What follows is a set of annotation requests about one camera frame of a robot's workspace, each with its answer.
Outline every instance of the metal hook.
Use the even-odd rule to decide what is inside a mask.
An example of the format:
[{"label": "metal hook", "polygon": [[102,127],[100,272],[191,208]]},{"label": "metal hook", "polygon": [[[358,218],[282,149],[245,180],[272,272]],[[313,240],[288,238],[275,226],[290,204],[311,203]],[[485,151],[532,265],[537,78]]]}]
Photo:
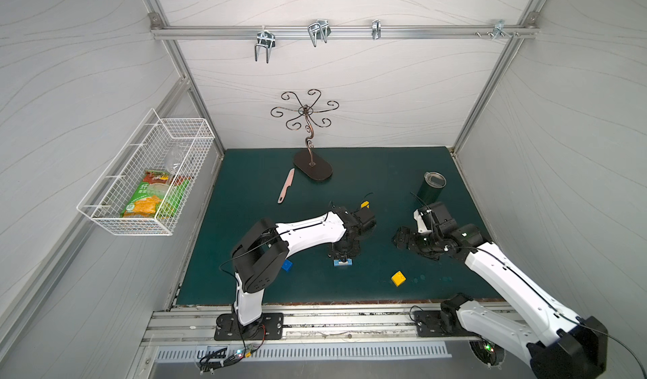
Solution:
[{"label": "metal hook", "polygon": [[380,20],[373,20],[373,26],[371,29],[373,30],[373,40],[380,39],[382,37],[382,24],[380,23]]},{"label": "metal hook", "polygon": [[506,31],[503,30],[503,20],[500,19],[495,25],[494,29],[492,32],[489,32],[488,35],[490,36],[491,39],[497,39],[499,36],[505,36],[508,38],[512,38],[513,36],[508,34]]},{"label": "metal hook", "polygon": [[328,35],[330,35],[330,27],[327,19],[318,19],[315,23],[308,26],[308,35],[314,47],[317,47],[317,37],[321,35],[324,43],[328,43]]},{"label": "metal hook", "polygon": [[273,34],[267,31],[262,31],[258,33],[256,41],[257,43],[254,47],[254,60],[258,62],[258,55],[261,52],[261,48],[264,48],[265,63],[270,63],[270,53],[272,53],[272,48],[276,46],[276,38],[274,38]]}]

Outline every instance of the gray wall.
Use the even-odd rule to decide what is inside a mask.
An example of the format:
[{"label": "gray wall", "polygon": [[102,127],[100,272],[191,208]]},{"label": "gray wall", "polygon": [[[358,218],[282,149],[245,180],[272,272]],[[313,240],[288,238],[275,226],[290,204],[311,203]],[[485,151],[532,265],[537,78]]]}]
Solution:
[{"label": "gray wall", "polygon": [[[178,80],[149,26],[142,0],[0,0],[0,315]],[[196,116],[187,97],[175,112]],[[215,159],[212,150],[173,236],[93,231],[0,378],[125,376],[170,295]]]},{"label": "gray wall", "polygon": [[0,0],[0,316],[178,73],[141,0]]},{"label": "gray wall", "polygon": [[[548,0],[465,146],[466,181],[531,278],[647,361],[647,0]],[[639,377],[611,343],[607,377]]]}]

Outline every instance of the metal jewelry tree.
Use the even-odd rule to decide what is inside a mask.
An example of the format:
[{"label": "metal jewelry tree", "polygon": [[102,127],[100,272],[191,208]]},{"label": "metal jewelry tree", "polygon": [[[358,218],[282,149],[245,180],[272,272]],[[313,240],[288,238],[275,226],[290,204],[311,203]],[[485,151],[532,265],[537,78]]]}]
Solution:
[{"label": "metal jewelry tree", "polygon": [[301,100],[299,100],[299,97],[296,95],[296,93],[292,91],[286,91],[281,94],[281,98],[286,101],[290,100],[290,94],[292,94],[299,102],[299,105],[300,105],[299,109],[274,107],[270,110],[270,114],[275,118],[280,118],[281,116],[283,116],[283,112],[280,111],[279,109],[285,109],[288,111],[298,113],[299,114],[298,116],[290,120],[287,120],[285,122],[285,126],[287,127],[287,129],[290,129],[291,131],[298,131],[299,129],[301,129],[302,125],[301,125],[301,122],[298,121],[298,119],[303,116],[306,123],[305,131],[308,132],[310,136],[305,138],[306,149],[303,149],[298,153],[296,153],[295,157],[293,158],[293,161],[295,165],[299,167],[299,169],[301,169],[301,171],[303,171],[303,173],[305,173],[308,177],[310,177],[315,181],[323,181],[333,174],[333,167],[323,158],[318,156],[314,151],[312,151],[314,148],[314,144],[312,143],[312,138],[314,138],[314,129],[312,128],[312,125],[316,125],[321,128],[327,128],[328,126],[331,125],[331,121],[328,118],[322,118],[321,125],[320,125],[320,124],[317,124],[312,119],[311,116],[312,114],[327,113],[328,111],[335,110],[339,108],[339,103],[337,101],[328,101],[328,105],[333,108],[316,110],[314,109],[314,104],[316,104],[317,101],[319,101],[319,98],[321,98],[321,91],[317,89],[308,90],[309,96],[313,96],[317,93],[319,93],[319,95],[311,105],[303,105],[301,103]]}]

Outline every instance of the white wire basket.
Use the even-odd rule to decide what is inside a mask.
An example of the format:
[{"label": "white wire basket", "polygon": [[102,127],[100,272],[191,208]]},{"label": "white wire basket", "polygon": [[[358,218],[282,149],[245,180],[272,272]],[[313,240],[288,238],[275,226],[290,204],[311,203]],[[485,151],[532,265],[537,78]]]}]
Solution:
[{"label": "white wire basket", "polygon": [[[145,118],[119,154],[79,203],[77,209],[113,235],[170,236],[182,208],[214,141],[214,132],[203,118],[159,118],[146,124]],[[134,136],[143,136],[133,142]],[[123,217],[125,207],[147,170],[165,171],[166,155],[171,151],[181,163],[170,173],[166,194],[151,217]]]}]

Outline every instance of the chip bag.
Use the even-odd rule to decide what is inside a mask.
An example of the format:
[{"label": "chip bag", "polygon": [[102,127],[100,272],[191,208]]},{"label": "chip bag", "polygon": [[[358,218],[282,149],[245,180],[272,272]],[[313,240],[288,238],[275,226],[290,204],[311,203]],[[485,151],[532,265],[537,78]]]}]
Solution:
[{"label": "chip bag", "polygon": [[144,179],[135,189],[130,201],[126,204],[121,217],[154,217],[160,203],[169,192],[160,216],[173,217],[182,202],[189,178],[176,177],[174,189],[171,189],[171,174],[166,171],[146,170]]}]

